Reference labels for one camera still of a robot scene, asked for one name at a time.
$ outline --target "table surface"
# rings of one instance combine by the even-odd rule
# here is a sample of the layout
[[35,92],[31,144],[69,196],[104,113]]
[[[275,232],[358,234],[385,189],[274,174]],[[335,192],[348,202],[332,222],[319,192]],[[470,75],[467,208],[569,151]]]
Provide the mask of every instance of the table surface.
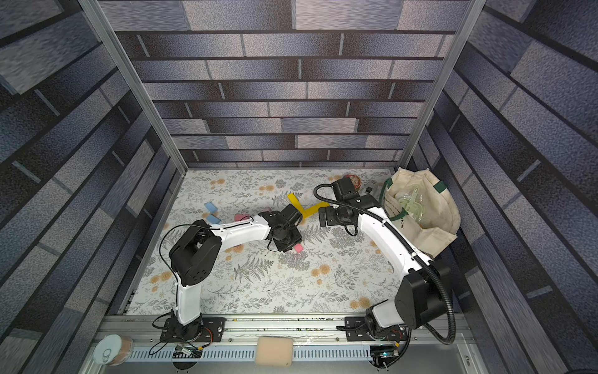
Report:
[[[358,175],[363,185],[376,180],[381,186],[390,177],[388,169],[189,171],[160,240],[175,225],[205,218],[206,202],[218,208],[223,223],[232,222],[235,214],[282,210],[291,192],[308,208],[319,202],[313,196],[316,185],[346,174]],[[321,194],[333,198],[329,188]],[[167,261],[168,251],[186,229],[175,229],[164,240]],[[355,312],[395,297],[398,277],[369,237],[351,237],[340,226],[321,228],[317,214],[304,219],[299,230],[301,253],[269,252],[267,241],[220,252],[202,283],[202,313]],[[156,245],[127,314],[165,313],[174,306],[175,291],[174,277]]]

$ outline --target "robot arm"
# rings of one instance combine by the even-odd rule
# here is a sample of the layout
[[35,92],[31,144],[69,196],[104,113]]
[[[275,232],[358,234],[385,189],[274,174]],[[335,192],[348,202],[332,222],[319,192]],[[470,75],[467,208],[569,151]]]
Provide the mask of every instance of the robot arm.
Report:
[[[322,187],[331,187],[336,200],[318,195]],[[399,275],[401,285],[395,300],[387,300],[366,310],[365,323],[374,337],[386,336],[393,325],[407,325],[411,329],[425,326],[442,343],[454,340],[455,325],[451,305],[449,268],[441,260],[432,260],[409,243],[391,223],[372,195],[359,196],[347,177],[332,184],[317,186],[314,195],[322,201],[337,205],[319,209],[320,226],[355,227],[380,248]],[[429,324],[444,313],[448,315],[448,336],[440,336]]]
[[177,280],[178,321],[187,325],[201,315],[201,282],[212,271],[218,253],[263,239],[274,241],[278,251],[287,252],[301,242],[297,225],[302,219],[301,213],[289,204],[282,212],[262,212],[240,222],[209,225],[203,220],[195,221],[169,253]]
[[[318,189],[332,187],[336,200],[318,195]],[[337,205],[320,208],[320,226],[354,226],[372,238],[399,275],[401,285],[395,300],[366,310],[365,323],[374,337],[385,336],[394,325],[411,329],[426,326],[442,343],[454,340],[454,315],[450,300],[449,269],[415,248],[396,230],[378,202],[369,194],[359,196],[349,178],[319,185],[314,195]],[[220,251],[253,240],[270,239],[278,251],[289,251],[301,242],[297,225],[303,219],[292,205],[282,212],[262,212],[251,221],[208,225],[194,222],[171,249],[169,255],[178,282],[176,317],[183,326],[201,316],[201,282],[210,274]],[[428,322],[448,315],[448,336],[440,336]]]

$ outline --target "blue block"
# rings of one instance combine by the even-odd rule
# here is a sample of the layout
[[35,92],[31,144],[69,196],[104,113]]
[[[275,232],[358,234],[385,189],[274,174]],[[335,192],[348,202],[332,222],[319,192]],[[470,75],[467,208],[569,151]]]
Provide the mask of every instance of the blue block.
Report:
[[218,218],[214,215],[211,215],[211,214],[206,217],[206,220],[213,224],[220,223],[220,218]]
[[216,213],[216,211],[218,210],[218,208],[216,208],[216,205],[212,204],[211,201],[205,203],[204,206],[210,211],[210,213]]

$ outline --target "green bag handle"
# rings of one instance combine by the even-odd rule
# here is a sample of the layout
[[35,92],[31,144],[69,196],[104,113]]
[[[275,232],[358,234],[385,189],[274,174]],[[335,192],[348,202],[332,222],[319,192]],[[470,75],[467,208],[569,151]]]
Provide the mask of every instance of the green bag handle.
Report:
[[[380,191],[380,197],[378,198],[378,203],[380,204],[380,206],[382,206],[384,208],[384,192],[386,191],[387,188],[390,188],[392,186],[392,178],[388,178],[386,181],[384,181],[384,184],[382,185],[382,190]],[[434,189],[436,191],[438,191],[438,193],[442,193],[442,191],[447,189],[447,186],[444,184],[444,182],[442,181],[438,181],[438,183],[436,183],[434,185]],[[401,218],[405,217],[407,215],[407,212],[405,209],[401,209],[401,212],[399,214],[397,214],[394,217],[390,217],[391,221],[396,221],[396,220],[400,220]]]

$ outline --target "small container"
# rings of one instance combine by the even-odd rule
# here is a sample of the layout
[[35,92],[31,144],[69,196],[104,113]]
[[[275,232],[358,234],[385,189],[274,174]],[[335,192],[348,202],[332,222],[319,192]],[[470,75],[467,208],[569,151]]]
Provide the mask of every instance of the small container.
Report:
[[133,339],[128,336],[108,335],[93,350],[93,359],[99,365],[116,366],[125,362],[133,352]]
[[353,187],[355,187],[355,191],[359,191],[361,187],[361,179],[355,174],[347,174],[345,177],[351,178],[351,182],[353,182]]
[[376,197],[376,195],[374,195],[374,193],[376,193],[377,189],[378,189],[378,183],[376,183],[376,181],[370,181],[368,184],[365,185],[364,188],[362,188],[362,190],[360,192],[362,192],[364,195],[370,194],[370,195]]

